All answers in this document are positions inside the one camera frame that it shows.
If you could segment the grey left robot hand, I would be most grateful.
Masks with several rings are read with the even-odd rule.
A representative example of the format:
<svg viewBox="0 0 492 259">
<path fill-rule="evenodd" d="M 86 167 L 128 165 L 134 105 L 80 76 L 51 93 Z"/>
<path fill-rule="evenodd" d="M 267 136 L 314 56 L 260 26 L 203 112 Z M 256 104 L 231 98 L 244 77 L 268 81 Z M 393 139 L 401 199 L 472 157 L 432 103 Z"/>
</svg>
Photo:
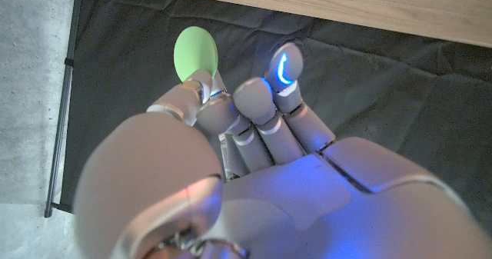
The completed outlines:
<svg viewBox="0 0 492 259">
<path fill-rule="evenodd" d="M 381 146 L 337 140 L 281 46 L 229 95 L 213 41 L 176 44 L 181 83 L 88 159 L 75 199 L 87 258 L 489 258 L 444 183 Z"/>
</svg>

